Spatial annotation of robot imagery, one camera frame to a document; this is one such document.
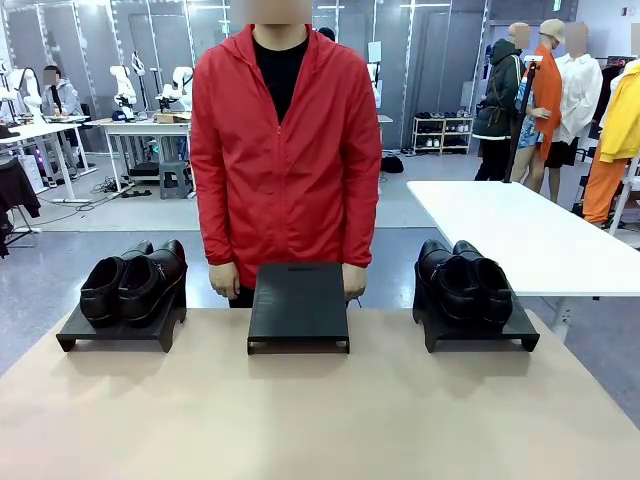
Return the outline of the person's left hand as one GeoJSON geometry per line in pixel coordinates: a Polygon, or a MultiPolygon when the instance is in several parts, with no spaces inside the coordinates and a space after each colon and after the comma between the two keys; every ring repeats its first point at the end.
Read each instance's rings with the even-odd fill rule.
{"type": "Polygon", "coordinates": [[[367,270],[358,266],[342,265],[344,295],[347,302],[360,297],[367,285],[367,270]]]}

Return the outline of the mannequin in yellow orange clothes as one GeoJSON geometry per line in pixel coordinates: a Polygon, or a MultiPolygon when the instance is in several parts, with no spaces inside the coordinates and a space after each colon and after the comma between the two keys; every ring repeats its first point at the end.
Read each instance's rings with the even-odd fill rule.
{"type": "Polygon", "coordinates": [[[640,154],[640,58],[611,82],[611,96],[584,193],[584,219],[601,227],[628,162],[640,154]]]}

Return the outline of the person in grey hoodie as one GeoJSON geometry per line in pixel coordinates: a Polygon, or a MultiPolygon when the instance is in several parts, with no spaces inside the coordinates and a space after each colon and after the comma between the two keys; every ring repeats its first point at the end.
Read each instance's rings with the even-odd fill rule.
{"type": "Polygon", "coordinates": [[[70,80],[56,65],[43,70],[42,111],[46,116],[81,116],[81,102],[70,80]]]}

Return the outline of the person's right forearm red sleeve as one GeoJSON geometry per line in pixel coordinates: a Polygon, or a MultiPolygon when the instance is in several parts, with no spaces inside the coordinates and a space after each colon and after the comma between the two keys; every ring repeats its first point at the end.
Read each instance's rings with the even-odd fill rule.
{"type": "Polygon", "coordinates": [[[234,224],[240,218],[239,204],[228,192],[225,182],[197,192],[199,222],[205,256],[210,266],[237,261],[233,246],[234,224]]]}

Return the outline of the black shoe stand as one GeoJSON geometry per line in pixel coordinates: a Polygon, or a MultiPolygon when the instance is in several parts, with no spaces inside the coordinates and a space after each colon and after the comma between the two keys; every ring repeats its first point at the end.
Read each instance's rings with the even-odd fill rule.
{"type": "Polygon", "coordinates": [[[259,268],[247,353],[350,352],[339,263],[272,263],[259,268]]]}
{"type": "Polygon", "coordinates": [[[527,352],[533,352],[540,334],[525,313],[518,297],[511,292],[512,313],[502,326],[489,326],[482,322],[469,325],[449,318],[437,302],[428,286],[416,278],[412,315],[416,324],[421,324],[424,344],[429,353],[441,342],[462,342],[476,346],[480,342],[519,341],[527,352]]]}
{"type": "Polygon", "coordinates": [[[56,334],[56,339],[64,352],[71,351],[80,340],[158,342],[161,350],[168,353],[173,345],[174,327],[177,323],[185,321],[186,314],[186,275],[183,274],[165,299],[158,304],[154,316],[143,326],[130,326],[124,321],[119,321],[112,326],[94,328],[77,305],[56,334]]]}

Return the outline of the mannequin with orange shawl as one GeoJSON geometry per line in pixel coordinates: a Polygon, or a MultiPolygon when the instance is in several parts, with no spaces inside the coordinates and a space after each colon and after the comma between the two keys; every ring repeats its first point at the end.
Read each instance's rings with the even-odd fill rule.
{"type": "Polygon", "coordinates": [[[565,25],[562,20],[548,19],[541,23],[539,45],[534,50],[534,56],[538,58],[536,69],[529,68],[524,74],[516,97],[516,105],[520,108],[524,104],[529,74],[535,72],[525,102],[511,180],[524,180],[524,185],[536,193],[540,192],[553,135],[562,119],[562,79],[552,52],[564,41],[565,25]]]}

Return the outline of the white background work table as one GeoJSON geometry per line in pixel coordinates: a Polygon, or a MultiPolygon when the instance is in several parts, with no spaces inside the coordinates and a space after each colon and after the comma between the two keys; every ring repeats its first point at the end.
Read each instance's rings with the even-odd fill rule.
{"type": "Polygon", "coordinates": [[[71,204],[83,205],[88,204],[88,199],[77,197],[66,159],[70,159],[73,167],[82,161],[82,168],[76,174],[79,179],[90,173],[96,172],[96,167],[90,167],[87,155],[80,135],[81,126],[78,123],[32,123],[13,127],[9,129],[10,133],[17,133],[17,136],[10,136],[0,139],[0,153],[8,153],[17,151],[19,156],[25,156],[26,148],[33,147],[35,149],[35,159],[40,162],[45,172],[45,186],[38,190],[43,193],[57,187],[57,176],[61,175],[64,187],[66,188],[66,196],[63,198],[53,199],[54,204],[71,204]],[[67,142],[66,132],[70,131],[76,138],[78,143],[78,158],[73,158],[74,150],[67,142]]]}
{"type": "Polygon", "coordinates": [[[100,127],[104,133],[108,147],[110,162],[116,184],[115,197],[135,186],[135,181],[160,181],[160,168],[154,171],[144,170],[143,175],[131,176],[128,157],[124,150],[124,138],[153,138],[158,148],[159,163],[165,162],[163,139],[168,137],[184,137],[186,151],[190,154],[190,123],[157,123],[152,119],[135,120],[131,122],[113,121],[111,118],[85,122],[84,126],[100,127]]]}

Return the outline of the mannequin in dark green jacket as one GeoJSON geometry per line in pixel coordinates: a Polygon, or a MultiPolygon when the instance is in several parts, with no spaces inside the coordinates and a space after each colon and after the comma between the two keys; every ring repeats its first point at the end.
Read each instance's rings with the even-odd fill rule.
{"type": "Polygon", "coordinates": [[[491,72],[485,95],[477,106],[473,137],[480,141],[482,162],[475,181],[502,181],[510,156],[518,110],[515,99],[524,75],[522,47],[530,46],[530,26],[515,22],[506,38],[491,49],[491,72]]]}

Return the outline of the black leather shoe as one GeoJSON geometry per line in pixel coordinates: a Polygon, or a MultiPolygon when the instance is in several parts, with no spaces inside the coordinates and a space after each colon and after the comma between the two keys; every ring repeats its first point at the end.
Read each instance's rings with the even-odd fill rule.
{"type": "Polygon", "coordinates": [[[133,258],[152,252],[152,243],[141,241],[120,256],[101,259],[93,267],[81,286],[79,306],[95,329],[109,327],[117,321],[118,288],[127,266],[133,258]]]}
{"type": "Polygon", "coordinates": [[[157,307],[176,286],[184,285],[187,268],[184,247],[176,239],[132,258],[118,286],[122,320],[135,327],[151,324],[157,307]]]}
{"type": "Polygon", "coordinates": [[[453,253],[468,265],[482,322],[488,328],[502,329],[513,311],[511,288],[504,271],[497,262],[483,256],[468,241],[459,240],[454,245],[453,253]]]}
{"type": "Polygon", "coordinates": [[[441,242],[430,239],[423,243],[417,265],[421,285],[440,310],[453,321],[468,321],[477,293],[468,262],[441,242]]]}

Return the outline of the person in red jacket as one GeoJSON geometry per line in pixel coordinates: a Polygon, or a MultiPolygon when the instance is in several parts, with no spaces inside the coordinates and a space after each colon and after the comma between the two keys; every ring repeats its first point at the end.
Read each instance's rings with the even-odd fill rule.
{"type": "Polygon", "coordinates": [[[312,28],[312,0],[234,0],[239,33],[194,71],[190,159],[199,187],[239,204],[233,246],[253,303],[267,263],[345,264],[346,197],[379,187],[382,159],[364,59],[312,28]]]}

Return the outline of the grey step stool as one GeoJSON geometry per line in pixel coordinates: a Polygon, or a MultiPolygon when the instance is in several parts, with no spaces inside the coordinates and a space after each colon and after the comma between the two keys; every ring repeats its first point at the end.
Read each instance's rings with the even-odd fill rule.
{"type": "Polygon", "coordinates": [[[193,182],[186,162],[164,162],[159,165],[160,198],[187,199],[193,193],[193,182]]]}

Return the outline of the large white table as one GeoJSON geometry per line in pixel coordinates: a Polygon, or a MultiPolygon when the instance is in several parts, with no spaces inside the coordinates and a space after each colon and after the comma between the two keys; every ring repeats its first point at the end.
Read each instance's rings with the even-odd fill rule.
{"type": "Polygon", "coordinates": [[[504,270],[519,297],[556,297],[567,336],[577,298],[640,297],[640,252],[519,183],[410,181],[449,244],[466,240],[504,270]]]}

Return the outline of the person's left forearm red sleeve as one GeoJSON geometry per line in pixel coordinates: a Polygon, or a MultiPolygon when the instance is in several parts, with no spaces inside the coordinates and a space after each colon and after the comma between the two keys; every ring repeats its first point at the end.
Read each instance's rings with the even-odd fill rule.
{"type": "Polygon", "coordinates": [[[358,194],[351,192],[346,197],[342,247],[342,260],[345,264],[366,268],[371,263],[377,201],[376,187],[358,194]]]}

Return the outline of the person's right hand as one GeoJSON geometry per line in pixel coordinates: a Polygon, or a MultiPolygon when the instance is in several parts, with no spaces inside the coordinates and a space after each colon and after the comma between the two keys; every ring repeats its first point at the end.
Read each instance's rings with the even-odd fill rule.
{"type": "Polygon", "coordinates": [[[234,300],[240,293],[239,272],[234,262],[209,266],[209,281],[220,296],[234,300]]]}

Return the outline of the wooden shoe rack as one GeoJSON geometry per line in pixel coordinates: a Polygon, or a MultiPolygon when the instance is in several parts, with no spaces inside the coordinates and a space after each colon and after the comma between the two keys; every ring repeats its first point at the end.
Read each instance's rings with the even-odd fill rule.
{"type": "Polygon", "coordinates": [[[413,119],[411,150],[414,154],[468,153],[474,119],[423,112],[413,119]]]}

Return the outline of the black jacket on chair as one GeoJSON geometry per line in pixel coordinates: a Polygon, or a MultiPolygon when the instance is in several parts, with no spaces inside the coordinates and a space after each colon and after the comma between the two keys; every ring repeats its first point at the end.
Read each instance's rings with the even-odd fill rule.
{"type": "Polygon", "coordinates": [[[19,159],[0,163],[0,258],[9,255],[7,237],[14,226],[8,212],[23,207],[32,219],[40,216],[41,204],[19,159]]]}

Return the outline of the mannequin in white shirt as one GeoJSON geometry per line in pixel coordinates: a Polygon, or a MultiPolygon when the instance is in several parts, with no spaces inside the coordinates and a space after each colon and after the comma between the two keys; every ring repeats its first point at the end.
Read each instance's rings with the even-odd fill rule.
{"type": "Polygon", "coordinates": [[[545,163],[556,176],[572,159],[576,139],[591,122],[601,92],[603,76],[598,61],[587,52],[588,36],[589,28],[585,23],[568,24],[565,27],[566,53],[556,59],[563,88],[561,121],[545,163]]]}

